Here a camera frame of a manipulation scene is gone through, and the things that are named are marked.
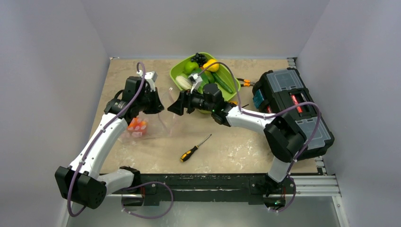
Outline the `clear zip bag pink dots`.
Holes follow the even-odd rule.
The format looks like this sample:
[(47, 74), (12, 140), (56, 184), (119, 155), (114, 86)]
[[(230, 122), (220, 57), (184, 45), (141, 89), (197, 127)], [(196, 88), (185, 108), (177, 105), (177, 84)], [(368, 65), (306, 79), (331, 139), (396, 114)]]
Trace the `clear zip bag pink dots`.
[(127, 129), (118, 138), (123, 144), (135, 144), (139, 140), (169, 137), (173, 134), (174, 128), (178, 123), (178, 115), (163, 110), (158, 114), (140, 113), (140, 121), (148, 122), (146, 132), (128, 131)]

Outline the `green plastic tray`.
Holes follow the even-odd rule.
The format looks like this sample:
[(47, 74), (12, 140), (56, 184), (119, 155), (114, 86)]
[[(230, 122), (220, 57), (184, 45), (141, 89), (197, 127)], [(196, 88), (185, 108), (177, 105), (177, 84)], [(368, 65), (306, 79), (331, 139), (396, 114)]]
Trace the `green plastic tray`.
[[(210, 54), (207, 53), (207, 52), (199, 52), (199, 53), (204, 54), (204, 55), (208, 58), (208, 60), (210, 60), (210, 59), (215, 59), (215, 57), (213, 57), (212, 55), (210, 55)], [(181, 62), (179, 62), (179, 63), (176, 64), (175, 66), (173, 66), (173, 67), (171, 68), (171, 70), (170, 70), (170, 78), (172, 79), (172, 81), (175, 83), (175, 85), (178, 87), (178, 89), (179, 89), (180, 91), (182, 91), (182, 90), (181, 90), (181, 88), (178, 86), (178, 84), (176, 83), (175, 78), (176, 78), (177, 76), (184, 76), (184, 77), (188, 78), (189, 75), (187, 75), (187, 74), (185, 74), (185, 73), (183, 72), (184, 65), (185, 65), (186, 62), (190, 61), (190, 58), (191, 58), (192, 56), (194, 56), (194, 55), (195, 55), (195, 54), (192, 54), (192, 55), (190, 55), (189, 57), (185, 58), (184, 60), (182, 60)], [(197, 70), (193, 71), (192, 73), (198, 73), (198, 72), (202, 71), (202, 69), (203, 69), (202, 67), (199, 67)], [(239, 82), (236, 78), (233, 79), (233, 78), (231, 77), (230, 72), (228, 71), (228, 69), (227, 69), (225, 66), (220, 65), (219, 70), (218, 70), (216, 73), (217, 73), (217, 75), (218, 75), (225, 83), (227, 83), (227, 84), (230, 86), (230, 88), (233, 90), (234, 93), (233, 93), (233, 94), (230, 94), (230, 93), (228, 93), (227, 91), (225, 91), (225, 90), (220, 86), (220, 84), (218, 84), (218, 83), (215, 81), (215, 84), (217, 84), (218, 88), (219, 88), (219, 89), (221, 90), (221, 92), (222, 92), (222, 95), (223, 95), (224, 100), (226, 100), (226, 101), (231, 101), (231, 100), (237, 95), (237, 92), (241, 89), (240, 82)]]

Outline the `red bell pepper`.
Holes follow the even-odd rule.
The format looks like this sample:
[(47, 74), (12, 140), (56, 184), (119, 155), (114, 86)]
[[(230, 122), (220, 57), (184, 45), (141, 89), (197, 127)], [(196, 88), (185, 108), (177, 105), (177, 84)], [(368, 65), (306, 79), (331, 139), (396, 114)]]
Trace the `red bell pepper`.
[(133, 118), (132, 121), (130, 122), (130, 124), (127, 127), (128, 131), (136, 131), (137, 126), (139, 126), (140, 123), (140, 118), (136, 117)]

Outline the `orange persimmon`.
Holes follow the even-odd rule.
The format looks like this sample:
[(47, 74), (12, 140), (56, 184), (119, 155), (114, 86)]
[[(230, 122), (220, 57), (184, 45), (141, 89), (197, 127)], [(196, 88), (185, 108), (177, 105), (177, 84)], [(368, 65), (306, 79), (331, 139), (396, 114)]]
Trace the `orange persimmon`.
[(138, 122), (137, 125), (134, 128), (135, 131), (140, 131), (140, 132), (146, 132), (147, 129), (148, 129), (148, 122), (147, 121)]

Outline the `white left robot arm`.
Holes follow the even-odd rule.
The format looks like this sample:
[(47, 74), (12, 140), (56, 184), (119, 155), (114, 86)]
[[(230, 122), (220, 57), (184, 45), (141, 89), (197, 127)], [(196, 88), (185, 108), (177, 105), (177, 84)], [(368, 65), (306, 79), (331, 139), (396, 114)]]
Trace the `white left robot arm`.
[(140, 190), (140, 172), (134, 168), (123, 166), (105, 175), (100, 172), (117, 139), (140, 112), (158, 114), (164, 110), (155, 86), (156, 79), (154, 72), (130, 76), (125, 88), (107, 103), (99, 126), (81, 153), (68, 167), (60, 166), (55, 172), (62, 198), (96, 209), (108, 194), (121, 189), (128, 193)]

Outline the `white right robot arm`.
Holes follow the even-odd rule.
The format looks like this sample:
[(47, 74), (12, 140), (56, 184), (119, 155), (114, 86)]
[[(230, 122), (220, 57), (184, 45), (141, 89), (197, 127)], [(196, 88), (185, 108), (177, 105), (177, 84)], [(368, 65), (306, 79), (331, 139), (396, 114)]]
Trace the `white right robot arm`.
[(178, 99), (168, 107), (168, 111), (179, 116), (184, 113), (190, 114), (196, 109), (210, 112), (213, 120), (220, 125), (264, 134), (274, 158), (262, 188), (267, 195), (283, 188), (291, 163), (306, 141), (306, 135), (290, 114), (274, 115), (247, 111), (239, 105), (225, 101), (216, 84), (206, 84), (202, 93), (181, 91)]

